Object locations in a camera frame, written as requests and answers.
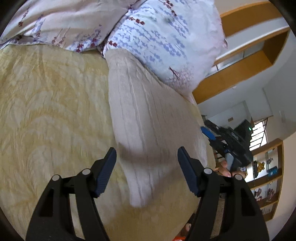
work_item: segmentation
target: bed sheet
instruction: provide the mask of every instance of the bed sheet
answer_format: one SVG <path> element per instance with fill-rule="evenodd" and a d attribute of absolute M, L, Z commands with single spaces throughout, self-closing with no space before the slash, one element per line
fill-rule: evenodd
<path fill-rule="evenodd" d="M 97 51 L 48 45 L 7 46 L 0 65 L 0 207 L 25 238 L 50 178 L 76 175 L 116 147 L 109 70 Z M 198 109 L 190 108 L 202 123 Z M 215 165 L 209 145 L 208 165 Z M 75 232 L 83 238 L 75 198 L 70 201 Z M 110 240 L 121 241 L 171 241 L 198 204 L 186 183 L 176 181 L 146 207 L 133 208 L 119 163 L 95 202 Z"/>

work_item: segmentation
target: fabric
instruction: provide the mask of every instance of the fabric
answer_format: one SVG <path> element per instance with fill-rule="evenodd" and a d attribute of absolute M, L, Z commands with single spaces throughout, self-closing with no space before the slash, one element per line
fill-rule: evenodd
<path fill-rule="evenodd" d="M 76 175 L 116 147 L 109 70 L 97 51 L 77 54 L 48 45 L 7 46 L 0 50 L 0 65 L 0 207 L 25 238 L 50 178 Z M 196 106 L 189 108 L 202 122 Z M 209 145 L 207 152 L 214 168 Z M 70 201 L 76 234 L 83 238 L 75 197 Z M 112 241 L 172 241 L 198 199 L 176 179 L 147 206 L 134 208 L 118 161 L 95 203 Z"/>
<path fill-rule="evenodd" d="M 174 181 L 186 185 L 177 158 L 181 146 L 207 166 L 206 142 L 188 108 L 191 103 L 151 75 L 130 52 L 109 50 L 106 60 L 119 161 L 131 205 L 143 207 Z"/>
<path fill-rule="evenodd" d="M 98 46 L 136 0 L 28 0 L 0 38 L 8 44 L 46 43 L 81 52 Z"/>
<path fill-rule="evenodd" d="M 103 53 L 124 48 L 189 99 L 222 47 L 214 0 L 148 0 L 135 4 L 110 34 Z"/>

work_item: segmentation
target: white wall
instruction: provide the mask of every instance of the white wall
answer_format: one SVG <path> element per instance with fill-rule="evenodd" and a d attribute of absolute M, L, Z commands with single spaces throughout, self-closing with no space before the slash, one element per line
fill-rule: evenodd
<path fill-rule="evenodd" d="M 230 88 L 198 105 L 200 112 L 208 118 L 227 110 L 228 108 L 246 100 L 252 91 L 263 88 L 287 62 L 296 46 L 296 38 L 289 34 L 287 42 L 275 64 L 261 73 L 240 82 L 236 88 Z"/>
<path fill-rule="evenodd" d="M 248 5 L 256 2 L 263 2 L 268 0 L 215 0 L 216 7 L 220 14 L 236 9 L 243 5 Z"/>
<path fill-rule="evenodd" d="M 209 120 L 218 126 L 236 128 L 243 120 L 248 119 L 248 110 L 244 102 L 239 103 L 232 108 L 229 108 Z"/>
<path fill-rule="evenodd" d="M 296 49 L 286 64 L 264 87 L 274 118 L 267 124 L 267 138 L 286 138 L 296 131 Z"/>
<path fill-rule="evenodd" d="M 266 223 L 272 240 L 288 221 L 296 207 L 296 133 L 284 140 L 284 177 L 279 203 L 274 218 Z"/>
<path fill-rule="evenodd" d="M 272 115 L 269 103 L 263 89 L 257 89 L 246 98 L 246 104 L 253 118 L 253 121 L 258 121 Z"/>

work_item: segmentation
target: bed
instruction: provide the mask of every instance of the bed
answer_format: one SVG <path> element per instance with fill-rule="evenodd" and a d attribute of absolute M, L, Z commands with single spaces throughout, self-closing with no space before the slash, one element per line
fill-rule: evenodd
<path fill-rule="evenodd" d="M 116 146 L 108 102 L 108 65 L 97 51 L 10 45 L 0 51 L 0 207 L 25 238 L 34 207 L 54 174 L 73 176 Z M 196 105 L 188 102 L 203 124 Z M 207 161 L 215 168 L 212 148 Z M 142 208 L 132 207 L 116 164 L 95 200 L 110 240 L 171 241 L 197 208 L 185 180 L 175 180 Z M 75 232 L 83 237 L 75 198 Z"/>

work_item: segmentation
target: pillowcase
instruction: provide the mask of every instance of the pillowcase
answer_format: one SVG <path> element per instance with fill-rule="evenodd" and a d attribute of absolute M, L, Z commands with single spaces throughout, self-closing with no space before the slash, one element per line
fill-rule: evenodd
<path fill-rule="evenodd" d="M 111 32 L 103 54 L 125 48 L 188 99 L 222 47 L 214 0 L 148 0 L 135 4 Z"/>
<path fill-rule="evenodd" d="M 136 0 L 29 0 L 0 38 L 8 44 L 47 43 L 81 52 L 98 46 Z"/>
<path fill-rule="evenodd" d="M 130 190 L 130 204 L 142 207 L 185 178 L 177 159 L 184 146 L 207 165 L 206 142 L 189 105 L 127 50 L 106 52 L 109 105 L 118 161 Z"/>

